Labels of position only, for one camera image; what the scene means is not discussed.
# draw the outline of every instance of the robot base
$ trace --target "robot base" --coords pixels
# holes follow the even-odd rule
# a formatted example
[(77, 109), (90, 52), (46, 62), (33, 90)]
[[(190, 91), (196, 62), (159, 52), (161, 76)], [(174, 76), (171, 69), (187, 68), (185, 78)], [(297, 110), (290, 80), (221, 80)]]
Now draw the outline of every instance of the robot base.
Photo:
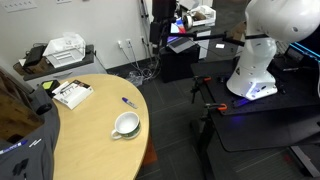
[(227, 82), (227, 87), (232, 93), (253, 101), (278, 92), (275, 79), (268, 71), (250, 77), (252, 73), (247, 72), (245, 68), (236, 69)]

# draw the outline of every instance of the small device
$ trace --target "small device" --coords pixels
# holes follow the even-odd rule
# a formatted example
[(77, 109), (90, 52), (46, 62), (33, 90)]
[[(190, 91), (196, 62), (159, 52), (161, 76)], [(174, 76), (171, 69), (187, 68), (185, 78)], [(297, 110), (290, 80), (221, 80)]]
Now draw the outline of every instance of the small device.
[[(181, 34), (186, 33), (186, 29), (184, 28), (181, 18), (178, 18), (175, 23), (171, 24), (170, 32)], [(170, 49), (172, 49), (177, 54), (190, 48), (193, 45), (195, 45), (195, 43), (187, 37), (168, 37), (167, 46), (170, 47)]]

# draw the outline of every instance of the wall outlet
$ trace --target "wall outlet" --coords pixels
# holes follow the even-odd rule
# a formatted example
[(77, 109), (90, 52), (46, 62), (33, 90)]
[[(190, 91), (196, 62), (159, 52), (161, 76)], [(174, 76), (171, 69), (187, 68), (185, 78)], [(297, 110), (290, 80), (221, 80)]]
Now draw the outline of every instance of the wall outlet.
[(122, 42), (118, 41), (119, 48), (122, 49)]
[(126, 39), (126, 42), (127, 42), (127, 47), (128, 48), (131, 48), (132, 45), (131, 45), (131, 39)]
[(57, 4), (72, 2), (72, 0), (56, 0)]

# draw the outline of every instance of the computer monitor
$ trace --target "computer monitor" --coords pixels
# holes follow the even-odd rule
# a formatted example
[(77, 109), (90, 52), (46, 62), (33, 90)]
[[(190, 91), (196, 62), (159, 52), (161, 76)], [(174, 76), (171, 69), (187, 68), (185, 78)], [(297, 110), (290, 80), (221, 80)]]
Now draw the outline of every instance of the computer monitor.
[[(181, 18), (177, 18), (175, 23), (171, 23), (171, 33), (186, 33), (186, 29), (184, 28), (183, 22)], [(178, 39), (179, 37), (168, 37), (168, 43), (174, 41), (175, 39)]]

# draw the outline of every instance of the paper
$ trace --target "paper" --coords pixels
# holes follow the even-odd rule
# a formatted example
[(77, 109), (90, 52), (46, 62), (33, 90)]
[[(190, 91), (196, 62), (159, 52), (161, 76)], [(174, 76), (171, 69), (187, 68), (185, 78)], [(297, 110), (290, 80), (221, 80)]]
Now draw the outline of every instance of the paper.
[(50, 89), (52, 83), (53, 83), (53, 81), (45, 82), (45, 83), (42, 84), (42, 87), (44, 89)]
[(217, 44), (216, 48), (223, 49), (224, 48), (224, 44)]

